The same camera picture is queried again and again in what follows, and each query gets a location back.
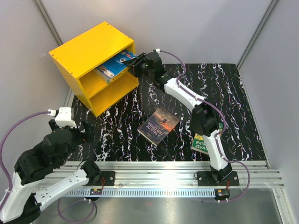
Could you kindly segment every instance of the black mounting plate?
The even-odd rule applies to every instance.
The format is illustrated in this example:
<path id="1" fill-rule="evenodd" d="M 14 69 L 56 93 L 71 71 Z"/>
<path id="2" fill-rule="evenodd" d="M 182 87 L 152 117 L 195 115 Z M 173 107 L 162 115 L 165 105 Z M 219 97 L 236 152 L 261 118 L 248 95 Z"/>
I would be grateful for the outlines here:
<path id="1" fill-rule="evenodd" d="M 114 171 L 101 171 L 100 179 L 102 177 L 105 179 L 104 186 L 114 186 L 114 182 L 115 182 L 115 172 Z M 100 179 L 95 184 L 93 184 L 93 185 L 87 184 L 86 186 L 102 186 L 102 182 Z"/>
<path id="2" fill-rule="evenodd" d="M 239 178 L 238 174 L 235 171 L 232 171 L 224 180 L 220 181 L 220 183 L 216 183 L 214 178 L 212 177 L 211 171 L 199 171 L 194 174 L 194 177 L 197 179 L 198 186 L 239 186 Z"/>

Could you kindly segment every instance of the robotic arm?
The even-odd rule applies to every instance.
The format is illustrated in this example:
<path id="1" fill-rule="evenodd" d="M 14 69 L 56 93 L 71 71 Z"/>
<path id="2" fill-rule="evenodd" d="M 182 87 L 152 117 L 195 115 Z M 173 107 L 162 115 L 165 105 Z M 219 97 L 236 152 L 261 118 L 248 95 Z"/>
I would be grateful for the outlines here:
<path id="1" fill-rule="evenodd" d="M 209 105 L 191 97 L 190 94 L 213 105 L 215 105 L 215 101 L 205 99 L 203 96 L 196 94 L 185 87 L 180 81 L 177 83 L 176 77 L 170 72 L 165 71 L 162 60 L 155 50 L 148 54 L 142 53 L 138 57 L 126 61 L 125 64 L 130 67 L 129 72 L 133 76 L 140 77 L 145 75 L 149 77 L 155 87 L 174 96 L 192 112 L 190 128 L 197 134 L 202 135 L 205 141 L 206 148 L 210 155 L 212 177 L 216 183 L 220 183 L 224 180 L 232 172 L 232 167 L 230 163 L 223 159 L 225 153 L 220 141 L 220 136 L 216 136 L 219 132 L 220 119 L 218 113 Z M 179 85 L 184 86 L 184 89 L 187 89 L 190 94 L 181 89 Z M 219 143 L 222 155 L 217 148 L 216 140 Z"/>
<path id="2" fill-rule="evenodd" d="M 50 186 L 33 193 L 35 187 L 51 174 L 53 169 L 65 164 L 75 146 L 92 142 L 93 130 L 87 122 L 82 122 L 85 132 L 81 133 L 73 121 L 73 109 L 62 107 L 50 111 L 55 119 L 50 120 L 52 133 L 33 149 L 25 151 L 18 159 L 13 174 L 13 188 L 6 192 L 1 205 L 0 224 L 29 224 L 36 220 L 41 211 L 72 189 L 86 184 L 95 184 L 101 175 L 93 161 L 86 161 L 81 169 Z"/>

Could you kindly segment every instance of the shelf top panel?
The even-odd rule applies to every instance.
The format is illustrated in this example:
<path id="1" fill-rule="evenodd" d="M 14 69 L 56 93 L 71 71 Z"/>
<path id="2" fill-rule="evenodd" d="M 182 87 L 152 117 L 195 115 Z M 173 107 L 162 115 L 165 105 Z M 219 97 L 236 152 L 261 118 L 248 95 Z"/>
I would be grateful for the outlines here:
<path id="1" fill-rule="evenodd" d="M 79 78 L 133 42 L 121 31 L 103 22 L 49 53 L 74 78 Z"/>

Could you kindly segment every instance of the gray floor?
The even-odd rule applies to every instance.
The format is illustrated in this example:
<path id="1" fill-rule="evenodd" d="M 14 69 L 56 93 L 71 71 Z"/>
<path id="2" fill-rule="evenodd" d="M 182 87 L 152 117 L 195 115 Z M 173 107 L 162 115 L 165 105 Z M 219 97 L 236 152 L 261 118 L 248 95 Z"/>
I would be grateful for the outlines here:
<path id="1" fill-rule="evenodd" d="M 232 190 L 232 196 L 240 190 Z M 62 198 L 61 210 L 78 198 Z M 270 189 L 250 189 L 231 203 L 201 203 L 199 198 L 100 198 L 98 214 L 91 224 L 282 224 Z M 63 215 L 80 220 L 91 206 L 79 203 Z M 49 206 L 37 224 L 66 223 L 57 214 L 57 202 Z"/>

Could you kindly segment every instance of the white wall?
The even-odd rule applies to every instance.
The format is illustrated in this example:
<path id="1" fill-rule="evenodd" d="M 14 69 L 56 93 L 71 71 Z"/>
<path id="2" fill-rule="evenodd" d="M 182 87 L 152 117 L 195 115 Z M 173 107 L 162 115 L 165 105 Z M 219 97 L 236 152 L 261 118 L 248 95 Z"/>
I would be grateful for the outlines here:
<path id="1" fill-rule="evenodd" d="M 135 40 L 138 53 L 161 48 L 185 63 L 238 63 L 270 0 L 42 2 L 63 42 L 107 21 Z"/>
<path id="2" fill-rule="evenodd" d="M 67 85 L 48 52 L 57 47 L 32 0 L 0 2 L 0 138 L 23 117 L 59 108 Z M 25 150 L 50 133 L 41 115 L 16 128 L 4 145 L 9 173 Z M 0 197 L 8 182 L 0 171 Z"/>
<path id="3" fill-rule="evenodd" d="M 299 1 L 280 1 L 241 76 L 270 165 L 279 169 L 299 221 Z"/>

